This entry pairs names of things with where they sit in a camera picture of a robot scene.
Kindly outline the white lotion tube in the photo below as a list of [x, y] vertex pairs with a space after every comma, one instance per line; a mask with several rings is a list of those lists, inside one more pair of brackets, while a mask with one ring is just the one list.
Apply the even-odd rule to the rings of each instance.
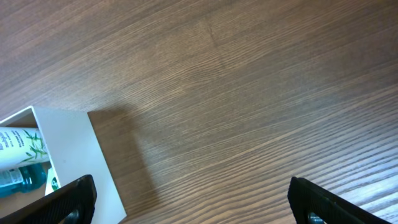
[[1, 127], [1, 170], [49, 160], [49, 153], [39, 129]]

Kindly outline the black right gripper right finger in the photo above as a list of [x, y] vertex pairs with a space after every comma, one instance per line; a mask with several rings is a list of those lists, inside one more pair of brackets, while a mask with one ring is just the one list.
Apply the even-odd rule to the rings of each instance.
[[291, 178], [287, 198], [297, 223], [388, 224], [302, 177]]

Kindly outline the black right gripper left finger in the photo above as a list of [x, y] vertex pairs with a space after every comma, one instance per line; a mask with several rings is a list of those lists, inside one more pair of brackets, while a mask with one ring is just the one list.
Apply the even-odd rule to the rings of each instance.
[[1, 218], [7, 224], [90, 224], [97, 198], [93, 176], [84, 175]]

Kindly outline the green soap box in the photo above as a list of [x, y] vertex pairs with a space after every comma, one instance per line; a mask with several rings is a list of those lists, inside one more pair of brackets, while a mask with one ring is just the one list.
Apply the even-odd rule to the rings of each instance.
[[58, 180], [55, 176], [55, 172], [51, 167], [47, 172], [47, 181], [45, 186], [45, 196], [51, 194], [52, 192], [58, 190], [60, 188]]

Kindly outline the blue mouthwash bottle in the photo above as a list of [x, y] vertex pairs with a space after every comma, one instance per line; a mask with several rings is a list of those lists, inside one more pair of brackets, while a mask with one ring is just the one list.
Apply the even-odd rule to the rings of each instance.
[[1, 171], [1, 198], [39, 189], [47, 179], [41, 164]]

